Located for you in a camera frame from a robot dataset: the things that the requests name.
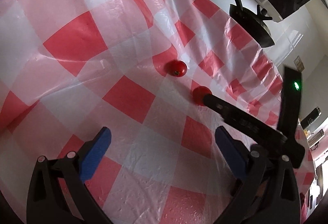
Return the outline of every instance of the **bolt head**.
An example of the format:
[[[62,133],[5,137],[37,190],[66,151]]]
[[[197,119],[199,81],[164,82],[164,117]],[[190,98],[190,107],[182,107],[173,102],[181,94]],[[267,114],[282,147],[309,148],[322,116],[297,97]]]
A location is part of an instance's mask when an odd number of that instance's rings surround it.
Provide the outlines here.
[[[71,152],[69,152],[68,154],[67,154],[67,157],[68,158],[73,158],[73,157],[75,157],[76,156],[76,152],[74,152],[74,151],[71,151]]]
[[[46,157],[42,155],[38,158],[38,162],[42,163],[43,161],[45,161],[45,159]]]
[[[285,161],[285,162],[288,162],[289,161],[289,157],[286,156],[286,155],[282,155],[282,160]]]
[[[252,157],[255,157],[255,158],[258,158],[258,157],[260,156],[260,153],[257,152],[257,151],[255,151],[255,150],[253,150],[253,151],[251,152],[251,156],[252,156]]]

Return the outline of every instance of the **table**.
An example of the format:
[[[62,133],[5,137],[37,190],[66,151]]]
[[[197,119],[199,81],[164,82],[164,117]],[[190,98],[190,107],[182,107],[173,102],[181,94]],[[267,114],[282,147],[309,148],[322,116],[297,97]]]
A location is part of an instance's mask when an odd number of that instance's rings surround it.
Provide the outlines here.
[[[112,144],[86,186],[115,224],[212,223],[234,178],[214,143],[222,120],[192,90],[277,123],[277,68],[209,0],[1,0],[0,17],[0,189],[24,221],[37,157],[62,157],[107,126]],[[185,76],[166,73],[173,59]],[[314,165],[300,128],[296,139],[306,192]]]

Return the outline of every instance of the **black frying pan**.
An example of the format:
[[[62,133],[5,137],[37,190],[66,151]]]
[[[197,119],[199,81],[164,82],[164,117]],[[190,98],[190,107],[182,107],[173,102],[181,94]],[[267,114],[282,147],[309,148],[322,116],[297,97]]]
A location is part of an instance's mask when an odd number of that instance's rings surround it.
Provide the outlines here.
[[[271,38],[270,30],[263,22],[272,20],[272,17],[266,16],[268,13],[266,9],[257,6],[257,14],[244,8],[241,0],[235,0],[236,6],[230,4],[229,15],[260,44],[262,48],[271,47],[274,41]]]

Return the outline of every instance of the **tomato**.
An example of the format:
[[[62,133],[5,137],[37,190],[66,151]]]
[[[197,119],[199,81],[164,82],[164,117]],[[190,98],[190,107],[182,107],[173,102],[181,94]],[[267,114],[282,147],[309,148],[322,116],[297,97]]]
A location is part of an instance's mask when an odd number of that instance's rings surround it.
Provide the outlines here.
[[[182,77],[187,73],[187,65],[181,60],[172,60],[169,63],[169,73],[175,77]]]
[[[192,99],[197,105],[204,106],[203,98],[208,94],[212,94],[210,89],[206,86],[199,86],[192,91]]]

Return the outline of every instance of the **green light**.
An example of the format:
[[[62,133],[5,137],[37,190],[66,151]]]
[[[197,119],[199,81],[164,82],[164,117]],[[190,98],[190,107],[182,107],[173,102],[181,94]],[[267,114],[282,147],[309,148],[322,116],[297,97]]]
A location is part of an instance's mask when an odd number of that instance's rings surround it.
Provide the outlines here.
[[[300,89],[300,86],[298,85],[297,82],[294,82],[294,85],[295,85],[296,90],[299,90]]]

